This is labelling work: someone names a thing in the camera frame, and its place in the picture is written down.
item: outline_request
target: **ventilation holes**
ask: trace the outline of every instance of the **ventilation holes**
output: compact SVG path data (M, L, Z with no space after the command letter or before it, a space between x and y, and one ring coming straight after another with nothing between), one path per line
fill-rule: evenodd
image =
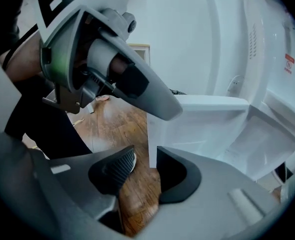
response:
M249 59L257 55L257 31L256 25L253 24L252 31L249 34Z

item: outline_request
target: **person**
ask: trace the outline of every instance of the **person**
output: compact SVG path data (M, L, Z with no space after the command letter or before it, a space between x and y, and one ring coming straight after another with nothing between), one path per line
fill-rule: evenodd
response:
M0 0L0 64L19 40L18 16L23 0ZM5 132L22 141L26 133L50 159L92 153L82 141L65 111L42 102L53 89L40 65L40 34L36 32L23 43L9 60L5 73L21 93ZM122 72L126 65L118 57L110 70Z

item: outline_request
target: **white shoe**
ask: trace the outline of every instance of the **white shoe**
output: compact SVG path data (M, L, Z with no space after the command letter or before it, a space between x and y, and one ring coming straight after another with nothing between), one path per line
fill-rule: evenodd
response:
M130 173L133 172L134 167L136 166L136 164L137 164L137 155L134 153L133 167L132 167L132 170L130 171Z

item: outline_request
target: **black pants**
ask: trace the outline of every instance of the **black pants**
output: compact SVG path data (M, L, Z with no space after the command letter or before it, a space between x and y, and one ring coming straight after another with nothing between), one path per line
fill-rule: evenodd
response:
M24 133L50 159L73 157L92 153L74 129L65 111L46 105L42 98L54 88L43 76L16 82L22 94L5 132L19 140Z

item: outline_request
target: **black cable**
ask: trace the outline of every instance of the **black cable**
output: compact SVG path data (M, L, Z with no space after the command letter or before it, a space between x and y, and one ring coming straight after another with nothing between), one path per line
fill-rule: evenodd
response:
M5 70L7 68L7 65L11 59L11 57L13 56L13 54L15 53L15 51L20 47L21 44L23 44L34 32L36 32L38 30L38 25L35 24L28 32L26 32L22 38L20 38L15 45L12 47L12 49L7 53L7 55L5 56L2 68Z

